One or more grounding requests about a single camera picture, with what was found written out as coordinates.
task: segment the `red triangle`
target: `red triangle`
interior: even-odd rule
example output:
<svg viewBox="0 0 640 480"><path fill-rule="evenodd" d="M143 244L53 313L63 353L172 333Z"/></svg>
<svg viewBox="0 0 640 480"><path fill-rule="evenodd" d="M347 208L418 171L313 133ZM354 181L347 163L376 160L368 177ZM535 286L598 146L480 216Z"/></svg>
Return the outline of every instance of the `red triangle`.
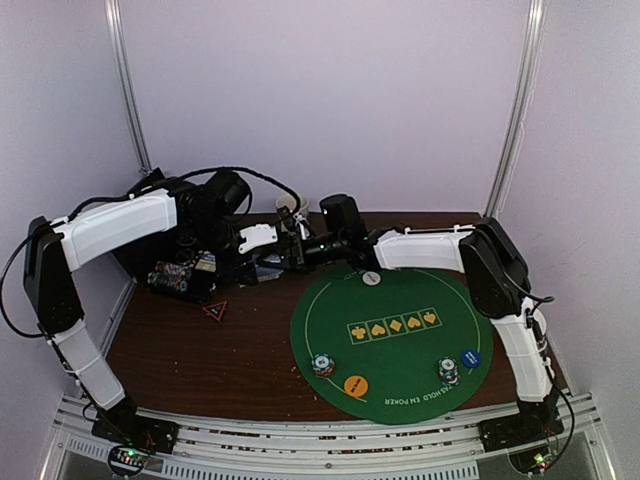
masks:
<svg viewBox="0 0 640 480"><path fill-rule="evenodd" d="M208 305L206 307L202 307L204 313L213 318L216 322L222 322L222 316L224 315L225 310L227 309L227 302L220 302L214 305Z"/></svg>

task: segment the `orange circle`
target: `orange circle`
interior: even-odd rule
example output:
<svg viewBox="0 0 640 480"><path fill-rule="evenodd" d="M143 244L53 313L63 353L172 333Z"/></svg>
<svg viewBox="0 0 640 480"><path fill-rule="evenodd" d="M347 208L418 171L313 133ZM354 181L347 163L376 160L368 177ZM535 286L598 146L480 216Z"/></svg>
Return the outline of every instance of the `orange circle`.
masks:
<svg viewBox="0 0 640 480"><path fill-rule="evenodd" d="M364 377L361 377L360 375L354 375L344 381L344 391L350 397L363 397L368 390L369 383Z"/></svg>

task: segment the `blue button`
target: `blue button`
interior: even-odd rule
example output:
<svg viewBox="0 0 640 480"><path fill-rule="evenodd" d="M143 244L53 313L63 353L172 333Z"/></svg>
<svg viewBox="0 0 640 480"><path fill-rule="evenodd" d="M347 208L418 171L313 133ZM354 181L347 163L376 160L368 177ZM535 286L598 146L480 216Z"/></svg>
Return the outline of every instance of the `blue button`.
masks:
<svg viewBox="0 0 640 480"><path fill-rule="evenodd" d="M467 350L462 354L462 364L467 368L478 368L482 364L482 357L475 350Z"/></svg>

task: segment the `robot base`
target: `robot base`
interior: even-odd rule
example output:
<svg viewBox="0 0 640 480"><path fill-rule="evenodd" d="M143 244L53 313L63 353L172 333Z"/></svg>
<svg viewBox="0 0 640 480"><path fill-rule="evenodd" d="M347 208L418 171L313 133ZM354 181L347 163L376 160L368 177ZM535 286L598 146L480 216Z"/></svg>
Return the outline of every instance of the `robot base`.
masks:
<svg viewBox="0 0 640 480"><path fill-rule="evenodd" d="M135 435L130 435L132 447L148 445L147 449L152 452L167 453L173 452L173 447L178 438L178 424L166 420L135 416ZM96 419L91 433L99 438L104 438L111 442L129 444L121 434L114 432L112 425L104 418Z"/></svg>
<svg viewBox="0 0 640 480"><path fill-rule="evenodd" d="M564 432L556 401L557 395L550 395L540 403L518 402L520 413L480 422L478 430L485 452L544 440L549 432Z"/></svg>

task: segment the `metal frame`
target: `metal frame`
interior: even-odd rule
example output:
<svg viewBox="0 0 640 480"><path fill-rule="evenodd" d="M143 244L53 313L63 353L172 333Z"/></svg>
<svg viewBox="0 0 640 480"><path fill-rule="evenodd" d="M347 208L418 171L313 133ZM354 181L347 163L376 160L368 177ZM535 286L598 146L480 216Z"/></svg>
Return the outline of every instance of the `metal frame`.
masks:
<svg viewBox="0 0 640 480"><path fill-rule="evenodd" d="M545 10L545 0L531 0L529 4L527 33L522 47L522 59L520 61L516 95L513 100L511 118L502 146L498 170L496 171L496 177L493 182L493 187L491 188L487 208L484 212L486 217L497 217L500 214L511 182L511 174L515 166L522 137L521 129L524 113L527 103L531 98L538 64Z"/></svg>
<svg viewBox="0 0 640 480"><path fill-rule="evenodd" d="M138 156L139 171L148 175L153 167L149 159L147 145L142 131L140 114L133 91L133 82L129 69L129 61L124 41L122 19L120 17L120 1L105 0L107 25L113 43L122 94L125 100L129 130ZM511 173L515 165L520 142L520 130L524 118L527 102L530 99L532 85L536 74L536 67L540 53L542 39L542 25L545 15L545 0L530 0L527 31L522 48L520 72L516 84L516 95L513 101L509 126L504 139L498 169L489 200L485 209L485 216L497 217L502 209L511 180Z"/></svg>
<svg viewBox="0 0 640 480"><path fill-rule="evenodd" d="M105 0L105 8L107 14L107 25L109 27L111 43L113 44L113 52L115 54L116 65L118 67L118 74L120 75L120 86L124 97L129 130L138 156L138 164L140 166L139 172L143 175L148 175L151 173L152 166L151 161L149 160L147 144L142 132L136 98L133 93L133 82L131 81L129 60L127 59L127 49L124 43L122 20L120 18L120 1Z"/></svg>
<svg viewBox="0 0 640 480"><path fill-rule="evenodd" d="M592 445L591 457L600 478L615 480L607 454L607 436L593 398L585 394L570 397L570 400L576 413L576 432L588 435ZM98 461L105 460L111 444L91 436L92 423L82 417L85 404L86 400L63 398L48 439L49 449L41 463L39 479L57 479L67 451ZM145 472L162 478L205 480L365 480L374 477L411 478L411 475L422 478L418 474L429 478L428 473L435 475L468 467L472 470L465 472L473 473L475 462L509 453L506 450L484 452L476 425L482 420L517 411L517 406L512 403L454 411L415 425L393 426L368 421L252 422L141 410L145 416L180 425L173 455L156 455ZM568 423L567 407L561 404L559 411L563 421ZM92 409L88 416L90 419L94 417ZM477 478L471 473L469 477L460 478ZM433 478L440 478L439 473Z"/></svg>

